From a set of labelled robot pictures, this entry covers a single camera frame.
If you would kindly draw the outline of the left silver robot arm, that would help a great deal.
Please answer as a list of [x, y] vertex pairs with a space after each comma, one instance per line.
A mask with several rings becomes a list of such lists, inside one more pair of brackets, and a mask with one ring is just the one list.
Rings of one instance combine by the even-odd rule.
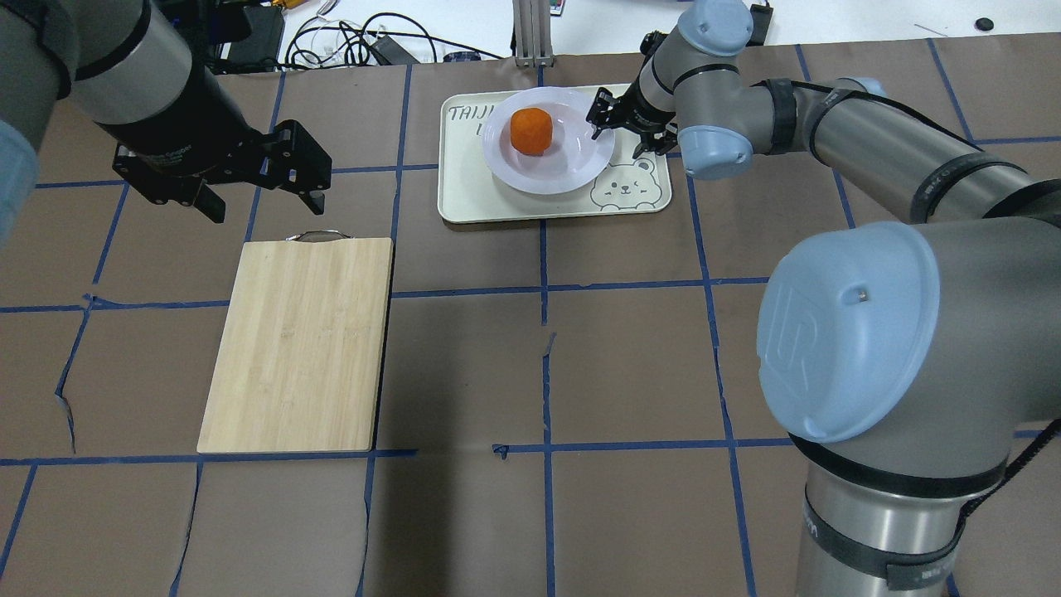
[[117, 140], [111, 166], [152, 204], [222, 223], [215, 185], [247, 182], [325, 211], [332, 159], [321, 144], [295, 120], [255, 129], [151, 1], [4, 1], [1, 22], [3, 240], [38, 185], [64, 99]]

